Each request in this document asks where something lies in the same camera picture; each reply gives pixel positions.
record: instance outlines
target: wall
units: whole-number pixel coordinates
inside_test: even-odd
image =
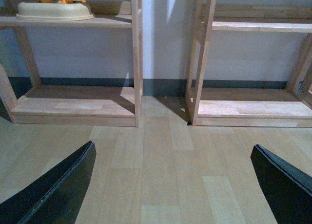
[[[217,3],[312,6],[312,0]],[[186,78],[194,6],[195,0],[143,0],[145,79]],[[133,77],[130,30],[30,27],[27,32],[42,77]],[[205,79],[286,81],[304,37],[298,33],[215,31]],[[0,42],[1,60],[9,76],[27,77],[12,31],[1,31]]]

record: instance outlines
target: wooden shelving unit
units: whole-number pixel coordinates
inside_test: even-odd
[[[216,0],[207,0],[203,5],[202,0],[197,0],[186,90],[192,125],[312,127],[311,19],[311,7],[216,5]],[[286,89],[203,88],[214,30],[308,35]],[[196,83],[192,87],[196,62]],[[305,90],[298,93],[302,82]]]
[[[18,20],[14,15],[21,0],[4,1],[1,12],[6,14],[0,16],[0,29],[13,28],[33,85],[17,99],[0,64],[0,97],[12,122],[139,126],[143,94],[142,0],[90,1],[88,4],[96,18],[79,21]],[[25,26],[131,28],[134,88],[42,85]]]

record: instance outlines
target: white plastic tub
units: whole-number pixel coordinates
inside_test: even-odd
[[[85,20],[94,18],[90,6],[82,3],[20,3],[17,19],[21,20]]]

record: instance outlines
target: dark baseboard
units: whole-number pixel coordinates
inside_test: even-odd
[[[9,78],[16,96],[24,95],[32,86],[29,78]],[[80,85],[80,86],[134,86],[133,79],[88,79],[88,78],[41,78],[44,85]],[[204,87],[223,88],[272,88],[283,89],[286,81],[228,81],[204,80]],[[144,79],[145,96],[182,97],[185,94],[184,79]]]

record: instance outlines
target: wood laminate floor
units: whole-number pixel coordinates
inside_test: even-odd
[[[140,128],[0,118],[0,202],[93,140],[97,158],[78,224],[275,224],[252,147],[312,175],[312,129],[192,127],[184,106],[144,97]]]

